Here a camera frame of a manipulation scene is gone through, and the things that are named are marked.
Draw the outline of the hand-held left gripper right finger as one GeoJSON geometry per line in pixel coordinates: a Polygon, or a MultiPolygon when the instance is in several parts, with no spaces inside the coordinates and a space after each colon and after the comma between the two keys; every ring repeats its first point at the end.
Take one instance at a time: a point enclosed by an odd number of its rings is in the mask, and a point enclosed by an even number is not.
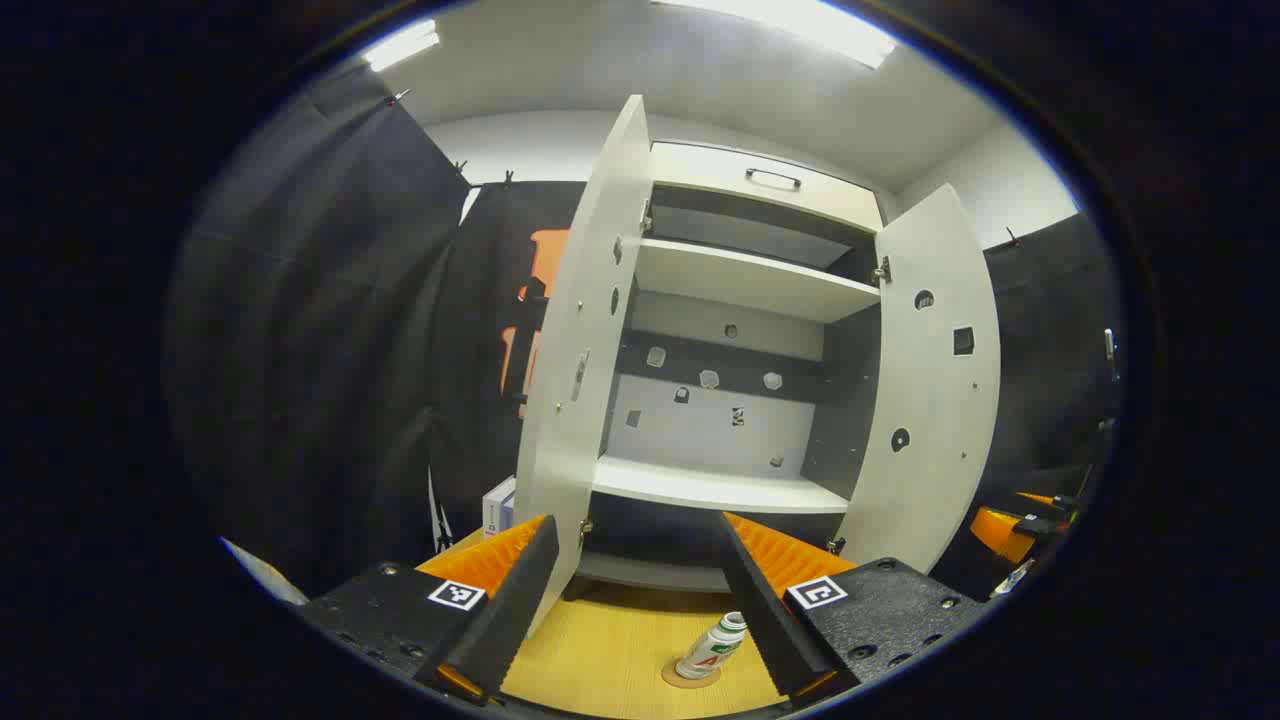
{"type": "Polygon", "coordinates": [[[719,564],[778,693],[813,706],[920,662],[988,610],[895,557],[854,564],[721,512],[719,564]]]}

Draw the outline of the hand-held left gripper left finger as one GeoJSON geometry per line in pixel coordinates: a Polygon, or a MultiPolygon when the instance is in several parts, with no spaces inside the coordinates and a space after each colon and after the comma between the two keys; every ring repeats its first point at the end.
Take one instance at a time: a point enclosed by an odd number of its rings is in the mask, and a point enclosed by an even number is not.
{"type": "Polygon", "coordinates": [[[559,548],[554,516],[540,515],[426,569],[376,565],[300,616],[393,676],[484,706],[532,626],[559,548]]]}

